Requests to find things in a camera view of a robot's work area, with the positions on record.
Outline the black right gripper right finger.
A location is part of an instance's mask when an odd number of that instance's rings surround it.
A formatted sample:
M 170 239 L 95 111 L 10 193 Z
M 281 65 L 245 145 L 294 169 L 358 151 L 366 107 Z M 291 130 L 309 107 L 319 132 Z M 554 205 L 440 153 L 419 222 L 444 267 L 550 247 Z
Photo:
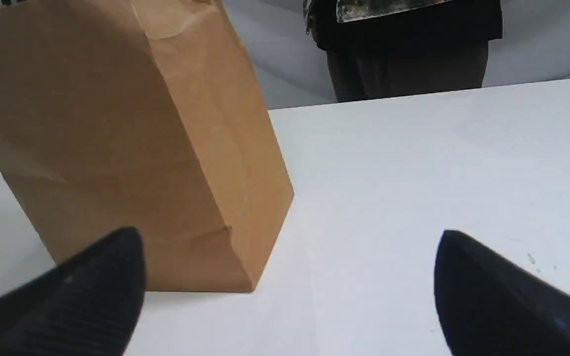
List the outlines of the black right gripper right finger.
M 461 231 L 437 246 L 434 299 L 454 356 L 570 356 L 570 295 Z

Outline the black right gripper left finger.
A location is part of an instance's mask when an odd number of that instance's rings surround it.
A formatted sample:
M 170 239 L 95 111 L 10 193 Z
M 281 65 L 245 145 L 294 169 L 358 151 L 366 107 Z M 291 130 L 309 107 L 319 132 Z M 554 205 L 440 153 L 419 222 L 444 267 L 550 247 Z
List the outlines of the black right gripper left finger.
M 0 296 L 0 356 L 122 356 L 145 281 L 138 230 L 109 233 Z

